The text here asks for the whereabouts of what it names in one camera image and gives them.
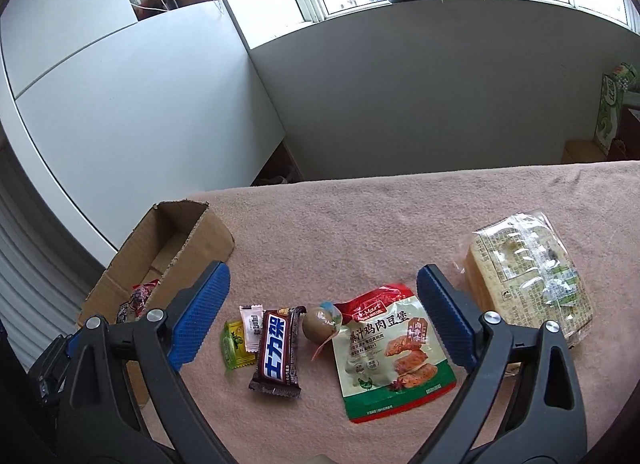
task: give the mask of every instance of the cardboard box in background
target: cardboard box in background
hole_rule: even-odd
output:
[[[191,287],[213,260],[226,261],[234,239],[209,203],[182,200],[153,206],[124,242],[84,302],[78,325],[95,314],[115,323],[132,287],[158,278],[146,308],[165,308],[176,293]],[[138,404],[148,400],[140,367],[127,364]]]
[[[561,164],[604,162],[606,157],[593,140],[568,140],[564,143]]]

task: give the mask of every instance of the white cabinet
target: white cabinet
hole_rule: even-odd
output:
[[[116,247],[153,203],[249,185],[284,137],[215,2],[101,39],[16,103],[60,187]]]
[[[73,53],[136,21],[129,0],[10,0],[0,39],[14,96]]]

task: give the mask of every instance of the window sill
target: window sill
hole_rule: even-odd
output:
[[[627,30],[630,30],[632,32],[635,32],[632,27],[628,24],[623,23],[622,21],[619,21],[615,18],[609,17],[606,14],[601,14],[600,12],[596,12],[593,10],[589,10],[586,8],[582,8],[582,7],[574,7],[573,5],[563,2],[563,1],[558,1],[558,0],[529,0],[529,1],[537,1],[540,3],[547,3],[550,5],[557,5],[557,6],[561,6],[561,7],[565,7],[568,9],[573,9],[573,10],[579,10],[580,12],[586,12],[587,14],[591,14],[594,16],[597,16],[599,18],[605,19],[609,22],[615,23],[616,25],[619,25],[620,27],[623,27]],[[365,10],[371,10],[371,9],[375,9],[375,8],[379,8],[379,7],[383,7],[383,6],[388,6],[391,5],[391,3],[389,3],[388,1],[379,1],[376,3],[370,3],[367,5],[361,5],[361,6],[357,6],[357,7],[352,7],[349,9],[345,9],[345,10],[341,10],[340,12],[336,12],[334,14],[329,15],[325,21],[329,21],[329,20],[333,20],[342,16],[346,16],[349,14],[355,14],[356,12],[362,12]],[[632,15],[628,15],[627,16],[629,19],[632,19],[633,16]],[[312,25],[318,25],[323,23],[322,21],[320,22],[313,22],[313,21],[305,21],[303,23],[300,23],[298,25],[294,25],[294,26],[290,26],[290,27],[286,27],[283,28],[281,32],[275,33],[273,34],[269,39],[265,40],[263,43],[260,43],[258,45],[252,46],[250,47],[250,49],[255,49],[256,47],[259,47],[260,45],[264,45],[265,43],[268,43],[270,41],[273,41],[276,38],[282,37],[282,36],[286,36],[287,34],[291,34],[292,32],[295,32],[296,30],[300,30],[306,27],[310,27]]]

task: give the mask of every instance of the chocolate bar wrapper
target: chocolate bar wrapper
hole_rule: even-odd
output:
[[[296,351],[300,315],[305,312],[302,306],[264,311],[258,365],[249,389],[274,396],[300,396]]]

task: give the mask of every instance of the chicken tofu snack package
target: chicken tofu snack package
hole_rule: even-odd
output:
[[[335,363],[347,415],[366,422],[439,397],[456,378],[420,300],[404,285],[387,285],[337,303]]]

